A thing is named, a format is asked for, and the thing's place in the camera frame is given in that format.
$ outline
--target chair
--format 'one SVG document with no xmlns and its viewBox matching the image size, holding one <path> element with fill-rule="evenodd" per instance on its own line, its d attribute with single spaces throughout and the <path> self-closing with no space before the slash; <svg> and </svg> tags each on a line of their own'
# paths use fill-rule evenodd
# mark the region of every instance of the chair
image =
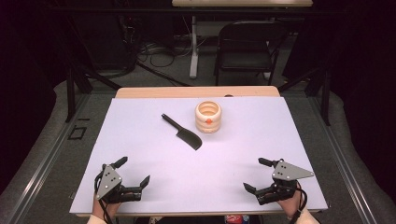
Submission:
<svg viewBox="0 0 396 224">
<path fill-rule="evenodd" d="M 236 21 L 224 26 L 219 32 L 216 86 L 219 70 L 270 73 L 270 86 L 279 47 L 287 36 L 288 30 L 280 21 Z"/>
</svg>

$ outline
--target knife handle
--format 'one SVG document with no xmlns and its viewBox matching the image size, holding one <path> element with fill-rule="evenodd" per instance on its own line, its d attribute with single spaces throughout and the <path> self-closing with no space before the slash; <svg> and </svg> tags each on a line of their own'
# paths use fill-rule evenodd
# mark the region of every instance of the knife handle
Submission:
<svg viewBox="0 0 396 224">
<path fill-rule="evenodd" d="M 174 120 L 172 120 L 171 118 L 169 118 L 167 115 L 162 114 L 163 119 L 165 119 L 166 121 L 168 121 L 168 123 L 172 124 L 172 126 L 174 126 L 175 128 L 177 128 L 179 131 L 183 129 L 183 127 L 181 127 L 178 123 L 176 123 Z"/>
</svg>

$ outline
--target robotic hand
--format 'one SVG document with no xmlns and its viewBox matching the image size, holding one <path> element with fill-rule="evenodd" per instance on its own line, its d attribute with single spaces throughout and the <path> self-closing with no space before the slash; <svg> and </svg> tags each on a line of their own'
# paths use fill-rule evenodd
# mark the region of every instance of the robotic hand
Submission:
<svg viewBox="0 0 396 224">
<path fill-rule="evenodd" d="M 128 158 L 123 157 L 115 163 L 102 166 L 102 172 L 95 178 L 96 200 L 101 200 L 105 203 L 124 203 L 141 200 L 142 190 L 149 184 L 149 175 L 140 183 L 139 187 L 125 188 L 121 184 L 122 178 L 115 169 L 120 168 L 127 161 Z"/>
<path fill-rule="evenodd" d="M 245 190 L 254 194 L 260 205 L 289 199 L 293 197 L 296 190 L 300 191 L 304 195 L 304 201 L 290 221 L 290 223 L 294 223 L 305 208 L 308 200 L 306 193 L 298 187 L 297 179 L 313 176 L 314 173 L 287 163 L 282 159 L 279 161 L 268 161 L 264 158 L 259 158 L 259 163 L 269 167 L 274 166 L 275 170 L 272 173 L 274 183 L 269 188 L 259 190 L 244 183 Z"/>
</svg>

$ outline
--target stacked wooden rings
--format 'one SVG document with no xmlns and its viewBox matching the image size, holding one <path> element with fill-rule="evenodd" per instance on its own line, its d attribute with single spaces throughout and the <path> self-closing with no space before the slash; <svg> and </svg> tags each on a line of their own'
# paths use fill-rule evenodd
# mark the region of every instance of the stacked wooden rings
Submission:
<svg viewBox="0 0 396 224">
<path fill-rule="evenodd" d="M 202 133 L 215 133 L 221 124 L 221 107 L 213 101 L 203 101 L 195 107 L 195 126 Z"/>
</svg>

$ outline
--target sleeve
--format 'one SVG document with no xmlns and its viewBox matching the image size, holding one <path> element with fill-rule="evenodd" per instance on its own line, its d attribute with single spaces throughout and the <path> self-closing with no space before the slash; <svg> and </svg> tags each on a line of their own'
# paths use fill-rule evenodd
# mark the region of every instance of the sleeve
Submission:
<svg viewBox="0 0 396 224">
<path fill-rule="evenodd" d="M 319 222 L 311 215 L 308 209 L 304 208 L 296 224 L 319 224 Z"/>
<path fill-rule="evenodd" d="M 101 218 L 91 215 L 90 220 L 88 220 L 87 224 L 106 224 L 106 223 Z"/>
</svg>

